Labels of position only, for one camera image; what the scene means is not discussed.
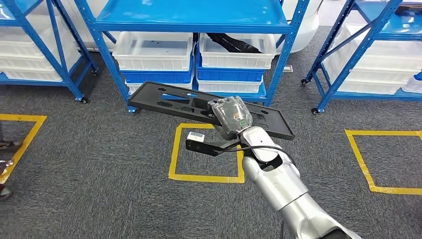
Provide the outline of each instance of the black cable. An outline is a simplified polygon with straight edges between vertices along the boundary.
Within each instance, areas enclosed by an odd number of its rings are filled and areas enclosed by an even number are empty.
[[[281,221],[280,239],[283,239],[284,234],[284,220]]]
[[[297,167],[295,160],[290,156],[290,154],[288,152],[280,149],[279,147],[276,147],[276,146],[257,145],[257,146],[249,146],[249,147],[236,148],[236,149],[223,149],[222,151],[223,152],[238,152],[238,151],[245,151],[245,150],[251,150],[251,149],[256,149],[256,148],[270,148],[270,149],[275,149],[275,150],[278,150],[278,151],[280,151],[282,153],[285,153],[290,158],[290,160],[292,161],[293,165],[295,167]]]

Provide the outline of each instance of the blue metal shelf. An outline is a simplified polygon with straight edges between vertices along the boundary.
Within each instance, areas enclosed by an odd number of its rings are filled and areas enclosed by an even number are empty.
[[[26,16],[34,10],[41,2],[45,1],[51,21],[51,27],[53,29],[54,38],[56,40],[56,47],[59,51],[60,61],[58,61],[45,43],[42,41],[40,36],[37,34],[35,29],[26,19]],[[78,89],[85,73],[89,68],[92,68],[93,73],[97,73],[98,68],[95,65],[92,57],[90,56],[86,46],[84,45],[80,35],[76,31],[75,26],[70,20],[69,15],[64,9],[60,0],[0,0],[1,14],[0,14],[0,26],[16,26],[21,27],[26,34],[31,38],[34,44],[43,53],[44,57],[49,61],[51,66],[62,78],[61,82],[48,82],[48,81],[34,81],[34,80],[20,80],[20,79],[9,79],[4,73],[0,74],[0,85],[29,85],[29,86],[64,86],[67,87],[75,96],[75,100],[81,101],[83,99],[82,92]],[[67,70],[66,59],[63,53],[63,47],[61,42],[61,36],[57,27],[56,16],[54,13],[53,5],[56,6],[59,14],[62,16],[66,26],[69,28],[70,33],[78,44],[82,55],[79,60],[74,64],[70,71]],[[76,81],[73,82],[71,75],[76,70],[77,66],[86,60],[87,63],[84,66],[81,74],[77,77]]]
[[[383,1],[357,1],[354,9],[357,10],[368,23],[370,23],[381,14],[382,10],[386,6],[387,2]],[[422,15],[410,17],[393,14],[381,32],[378,33],[377,40],[422,40]]]
[[[332,99],[422,101],[422,94],[408,93],[402,91],[401,89],[399,89],[394,95],[337,91],[350,73],[350,70],[353,69],[359,59],[366,52],[366,49],[369,48],[375,40],[422,41],[422,16],[415,15],[412,17],[403,17],[395,15],[395,11],[401,3],[402,0],[390,0],[389,2],[346,0],[337,21],[334,23],[331,32],[319,51],[318,57],[315,59],[306,77],[302,79],[302,84],[306,84],[314,79],[321,95],[321,101],[318,106],[312,109],[314,114],[323,112],[325,106]],[[352,10],[357,10],[368,24],[357,33],[350,36],[347,40],[328,51],[340,31],[342,24]],[[322,61],[366,30],[368,30],[368,33],[364,36],[357,50],[350,57],[349,61],[341,70],[333,84],[331,84],[328,79],[328,74],[322,65]],[[322,70],[323,76],[327,80],[327,91],[323,89],[318,79],[317,71],[319,69]]]
[[[118,90],[127,103],[128,91],[119,69],[111,57],[103,34],[108,31],[215,32],[215,33],[279,33],[277,46],[283,49],[274,70],[268,91],[261,96],[244,96],[248,101],[269,106],[280,82],[284,66],[308,6],[298,1],[295,14],[287,24],[281,0],[108,0],[97,18],[87,0],[75,0]],[[129,112],[135,108],[128,107]]]
[[[287,33],[291,28],[279,0],[109,0],[95,27],[222,33]]]
[[[24,16],[28,15],[32,10],[34,10],[43,0],[15,0],[16,6],[22,12]],[[4,5],[4,1],[0,0],[2,7],[2,14],[0,14],[0,26],[19,26],[19,21],[17,21],[11,11]]]

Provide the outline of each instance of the robotic arm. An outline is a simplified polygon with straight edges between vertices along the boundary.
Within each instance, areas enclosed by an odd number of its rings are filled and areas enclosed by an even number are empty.
[[[189,100],[165,100],[165,94]],[[221,98],[167,85],[144,83],[129,104],[169,115],[212,123],[224,143],[204,142],[204,135],[190,133],[188,150],[217,156],[223,152],[245,152],[242,167],[296,239],[360,239],[328,215],[312,199],[292,158],[270,136],[293,139],[290,128],[277,110],[244,103],[239,97]],[[263,122],[254,123],[252,114]]]
[[[224,138],[240,136],[242,145],[252,148],[242,167],[276,212],[298,239],[360,239],[343,227],[312,199],[300,173],[288,154],[273,142],[267,132],[252,126],[252,116],[239,97],[220,99],[212,111],[222,122],[219,132]],[[271,146],[279,148],[260,148]],[[272,166],[271,170],[263,168]]]

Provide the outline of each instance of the shoe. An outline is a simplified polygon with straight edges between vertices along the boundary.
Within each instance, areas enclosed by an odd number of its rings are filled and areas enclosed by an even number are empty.
[[[13,191],[6,187],[4,184],[0,184],[0,189],[0,202],[6,201],[13,194]]]
[[[0,150],[16,150],[20,148],[22,141],[4,141],[0,140]]]

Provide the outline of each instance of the yellow floor tape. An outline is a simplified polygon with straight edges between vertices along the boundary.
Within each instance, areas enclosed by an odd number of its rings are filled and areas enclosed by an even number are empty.
[[[0,183],[5,183],[8,177],[10,176],[11,172],[19,162],[20,158],[22,157],[25,150],[28,148],[29,143],[34,139],[35,135],[37,134],[38,130],[41,128],[42,124],[44,123],[47,116],[26,116],[26,115],[7,115],[7,114],[0,114],[0,121],[27,121],[27,122],[35,122],[32,129],[29,131],[26,138],[23,140],[22,146],[16,151],[13,155],[13,165],[7,167],[2,175],[0,175]]]
[[[195,182],[209,182],[209,183],[244,183],[245,174],[242,169],[243,152],[237,152],[237,177],[225,176],[206,176],[206,175],[190,175],[190,174],[176,174],[177,154],[179,152],[180,138],[183,128],[200,128],[213,129],[214,126],[208,123],[181,123],[176,128],[174,136],[173,151],[171,155],[169,178],[180,181],[195,181]]]
[[[375,185],[372,176],[369,173],[368,168],[363,161],[362,155],[357,148],[356,141],[353,138],[354,135],[371,135],[371,136],[419,136],[422,140],[422,131],[385,131],[385,130],[344,130],[346,136],[349,139],[350,145],[352,146],[353,152],[356,156],[356,160],[368,182],[369,190],[378,193],[388,194],[411,194],[411,195],[422,195],[422,188],[395,188],[395,187],[379,187]]]

